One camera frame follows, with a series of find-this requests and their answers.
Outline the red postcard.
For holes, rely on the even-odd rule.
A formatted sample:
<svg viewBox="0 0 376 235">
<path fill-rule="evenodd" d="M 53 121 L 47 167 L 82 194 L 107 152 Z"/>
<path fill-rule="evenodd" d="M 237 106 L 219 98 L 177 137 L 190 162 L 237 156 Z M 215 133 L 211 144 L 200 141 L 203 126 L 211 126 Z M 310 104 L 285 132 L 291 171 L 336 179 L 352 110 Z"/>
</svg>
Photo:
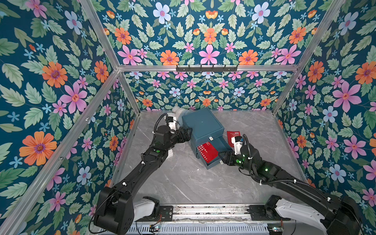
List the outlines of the red postcard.
<svg viewBox="0 0 376 235">
<path fill-rule="evenodd" d="M 200 145 L 197 149 L 207 164 L 210 164 L 218 157 L 218 151 L 210 142 Z"/>
<path fill-rule="evenodd" d="M 239 131 L 227 131 L 227 139 L 228 139 L 228 144 L 230 147 L 234 147 L 234 141 L 235 137 L 239 137 L 240 132 Z"/>
</svg>

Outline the teal drawer cabinet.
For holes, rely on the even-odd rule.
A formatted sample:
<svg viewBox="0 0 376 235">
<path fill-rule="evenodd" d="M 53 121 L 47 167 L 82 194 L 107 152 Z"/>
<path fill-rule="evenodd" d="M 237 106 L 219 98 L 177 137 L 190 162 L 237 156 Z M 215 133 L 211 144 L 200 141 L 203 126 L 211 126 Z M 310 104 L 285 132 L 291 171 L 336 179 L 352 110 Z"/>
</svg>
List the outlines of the teal drawer cabinet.
<svg viewBox="0 0 376 235">
<path fill-rule="evenodd" d="M 198 147 L 204 143 L 210 142 L 219 152 L 232 151 L 227 141 L 223 138 L 224 127 L 214 116 L 209 108 L 193 111 L 182 117 L 183 127 L 192 128 L 192 137 L 190 140 L 191 149 L 197 159 L 200 159 L 206 169 L 218 165 L 221 158 L 218 156 L 210 164 L 205 163 L 198 151 Z"/>
</svg>

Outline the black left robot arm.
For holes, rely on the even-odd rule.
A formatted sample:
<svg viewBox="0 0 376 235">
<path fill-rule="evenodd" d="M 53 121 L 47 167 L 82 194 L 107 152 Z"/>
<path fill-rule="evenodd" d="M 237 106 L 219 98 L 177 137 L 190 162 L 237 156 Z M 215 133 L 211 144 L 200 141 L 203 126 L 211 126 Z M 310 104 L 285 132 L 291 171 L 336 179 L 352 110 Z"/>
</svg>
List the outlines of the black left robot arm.
<svg viewBox="0 0 376 235">
<path fill-rule="evenodd" d="M 172 130 L 168 114 L 162 114 L 154 125 L 153 139 L 141 154 L 139 164 L 120 182 L 100 192 L 96 212 L 89 224 L 103 231 L 124 235 L 133 222 L 140 219 L 160 220 L 160 203 L 157 199 L 145 196 L 134 202 L 134 198 L 146 180 L 165 162 L 169 150 L 190 141 L 192 132 L 192 128 L 182 126 Z"/>
</svg>

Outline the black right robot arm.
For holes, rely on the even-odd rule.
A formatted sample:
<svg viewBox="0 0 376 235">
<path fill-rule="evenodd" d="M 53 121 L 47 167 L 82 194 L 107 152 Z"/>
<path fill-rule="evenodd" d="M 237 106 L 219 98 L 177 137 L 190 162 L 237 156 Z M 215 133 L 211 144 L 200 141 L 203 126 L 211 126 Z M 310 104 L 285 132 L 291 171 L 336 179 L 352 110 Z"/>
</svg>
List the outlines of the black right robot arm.
<svg viewBox="0 0 376 235">
<path fill-rule="evenodd" d="M 361 216 L 352 198 L 325 193 L 293 177 L 280 166 L 263 160 L 246 135 L 237 136 L 235 140 L 234 150 L 219 153 L 224 164 L 245 170 L 246 175 L 259 185 L 274 187 L 302 202 L 291 203 L 273 195 L 265 204 L 266 216 L 293 219 L 326 235 L 359 235 L 362 232 Z"/>
</svg>

